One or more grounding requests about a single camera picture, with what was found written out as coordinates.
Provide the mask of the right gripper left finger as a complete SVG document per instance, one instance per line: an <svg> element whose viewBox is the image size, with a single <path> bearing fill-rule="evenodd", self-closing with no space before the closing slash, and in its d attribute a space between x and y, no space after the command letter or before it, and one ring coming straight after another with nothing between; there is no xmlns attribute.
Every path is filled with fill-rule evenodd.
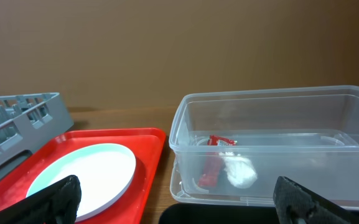
<svg viewBox="0 0 359 224"><path fill-rule="evenodd" d="M74 224L82 198L80 181L69 175L0 211L0 224Z"/></svg>

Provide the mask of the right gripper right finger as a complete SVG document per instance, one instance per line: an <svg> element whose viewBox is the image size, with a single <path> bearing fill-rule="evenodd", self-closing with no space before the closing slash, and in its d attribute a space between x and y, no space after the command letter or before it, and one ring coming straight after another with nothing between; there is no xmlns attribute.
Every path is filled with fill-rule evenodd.
<svg viewBox="0 0 359 224"><path fill-rule="evenodd" d="M280 224L359 224L358 211L348 211L284 176L277 178L273 201Z"/></svg>

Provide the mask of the large light blue plate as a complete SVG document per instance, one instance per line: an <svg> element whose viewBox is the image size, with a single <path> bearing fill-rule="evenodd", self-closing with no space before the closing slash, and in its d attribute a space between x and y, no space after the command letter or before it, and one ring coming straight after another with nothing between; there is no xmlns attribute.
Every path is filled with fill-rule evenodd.
<svg viewBox="0 0 359 224"><path fill-rule="evenodd" d="M77 149L51 163L31 183L27 197L75 175L80 182L81 201L76 222L106 210L130 186L136 170L136 157L126 146L94 144Z"/></svg>

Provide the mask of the white napkin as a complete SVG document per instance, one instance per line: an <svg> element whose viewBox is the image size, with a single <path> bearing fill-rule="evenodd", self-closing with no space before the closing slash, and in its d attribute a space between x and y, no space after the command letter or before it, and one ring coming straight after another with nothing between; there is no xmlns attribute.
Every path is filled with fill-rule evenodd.
<svg viewBox="0 0 359 224"><path fill-rule="evenodd" d="M258 179L256 169L250 159L234 152L220 152L218 155L225 164L224 171L232 186L237 189L247 189Z"/></svg>

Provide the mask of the red ketchup packet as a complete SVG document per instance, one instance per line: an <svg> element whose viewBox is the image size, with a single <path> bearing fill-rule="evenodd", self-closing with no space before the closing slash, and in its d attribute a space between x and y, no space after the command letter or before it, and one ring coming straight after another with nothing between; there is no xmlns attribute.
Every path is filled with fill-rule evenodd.
<svg viewBox="0 0 359 224"><path fill-rule="evenodd" d="M221 136L210 135L208 146L235 146L236 141ZM198 180L198 186L202 189L214 188L218 182L218 176L223 165L219 152L208 152L204 163L203 172Z"/></svg>

